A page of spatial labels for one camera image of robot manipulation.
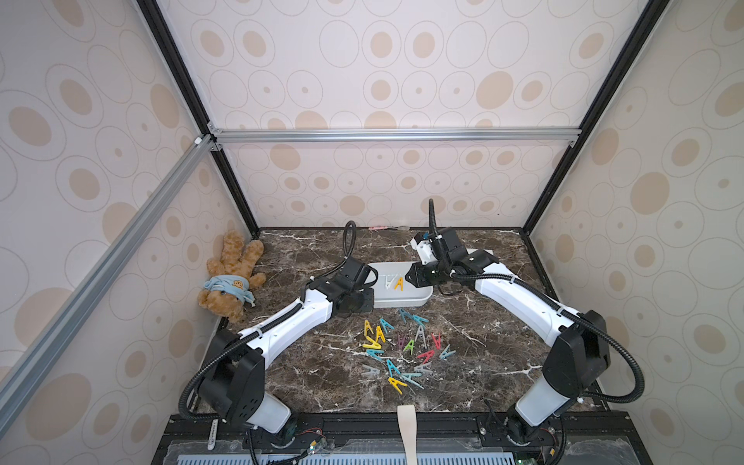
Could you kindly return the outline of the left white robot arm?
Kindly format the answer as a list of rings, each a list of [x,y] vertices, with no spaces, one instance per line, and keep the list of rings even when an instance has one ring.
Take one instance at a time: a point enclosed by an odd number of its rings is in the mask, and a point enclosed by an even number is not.
[[[309,281],[296,301],[267,321],[238,333],[220,331],[210,343],[205,366],[182,393],[180,415],[188,415],[188,397],[195,393],[213,410],[198,414],[199,420],[222,420],[270,434],[289,429],[291,409],[265,390],[267,368],[332,317],[370,311],[378,279],[377,269],[349,257],[331,276]]]

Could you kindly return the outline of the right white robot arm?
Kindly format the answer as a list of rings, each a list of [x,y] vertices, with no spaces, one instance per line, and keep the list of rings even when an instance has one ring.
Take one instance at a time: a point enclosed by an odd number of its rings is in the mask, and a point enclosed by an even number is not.
[[[582,317],[519,278],[493,254],[468,250],[452,228],[419,232],[411,245],[420,261],[406,275],[409,283],[417,288],[459,283],[507,309],[550,348],[542,375],[509,408],[505,420],[521,441],[548,417],[566,412],[608,368],[608,344],[582,326],[592,323],[603,329],[597,313]]]

